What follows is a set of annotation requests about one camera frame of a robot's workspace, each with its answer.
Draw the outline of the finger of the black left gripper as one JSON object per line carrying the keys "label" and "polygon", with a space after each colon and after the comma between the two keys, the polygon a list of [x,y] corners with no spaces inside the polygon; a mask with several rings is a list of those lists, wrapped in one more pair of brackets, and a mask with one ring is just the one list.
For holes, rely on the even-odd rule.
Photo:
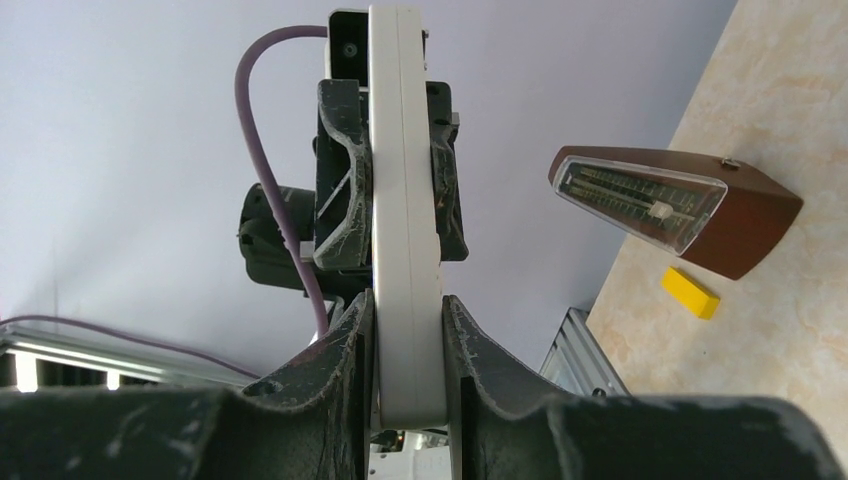
{"label": "finger of the black left gripper", "polygon": [[356,80],[319,82],[314,254],[322,270],[369,265],[372,238],[373,158],[367,98]]}
{"label": "finger of the black left gripper", "polygon": [[455,141],[459,114],[453,110],[451,88],[446,82],[426,83],[432,185],[436,230],[442,262],[461,262],[469,249],[464,238],[456,162]]}

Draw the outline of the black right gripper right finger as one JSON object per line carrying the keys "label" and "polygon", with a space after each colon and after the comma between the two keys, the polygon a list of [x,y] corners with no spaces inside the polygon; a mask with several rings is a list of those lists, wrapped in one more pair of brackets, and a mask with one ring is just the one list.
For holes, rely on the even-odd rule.
{"label": "black right gripper right finger", "polygon": [[838,479],[819,427],[772,397],[580,396],[442,304],[456,479]]}

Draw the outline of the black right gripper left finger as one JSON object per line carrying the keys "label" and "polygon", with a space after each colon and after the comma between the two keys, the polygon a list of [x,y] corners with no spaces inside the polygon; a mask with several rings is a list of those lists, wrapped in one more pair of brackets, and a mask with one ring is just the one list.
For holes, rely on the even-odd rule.
{"label": "black right gripper left finger", "polygon": [[243,389],[48,388],[1,397],[5,479],[363,479],[375,301]]}

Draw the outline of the white remote control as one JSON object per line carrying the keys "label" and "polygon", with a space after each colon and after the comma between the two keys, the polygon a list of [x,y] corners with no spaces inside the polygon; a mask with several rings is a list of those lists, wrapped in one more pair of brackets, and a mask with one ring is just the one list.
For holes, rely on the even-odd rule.
{"label": "white remote control", "polygon": [[421,16],[411,6],[372,5],[368,20],[380,422],[438,427],[447,421],[441,252]]}

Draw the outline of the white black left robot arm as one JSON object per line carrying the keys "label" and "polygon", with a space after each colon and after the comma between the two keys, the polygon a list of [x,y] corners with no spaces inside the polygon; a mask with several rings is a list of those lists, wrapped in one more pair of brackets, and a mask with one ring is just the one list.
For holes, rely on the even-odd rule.
{"label": "white black left robot arm", "polygon": [[[458,115],[445,82],[426,84],[436,230],[444,262],[461,262],[464,238],[455,140]],[[368,96],[355,80],[323,80],[318,86],[314,189],[280,187],[296,237],[312,243],[306,264],[323,295],[351,302],[373,284],[373,158],[369,144]],[[261,185],[243,204],[239,248],[248,277],[262,285],[304,288]]]}

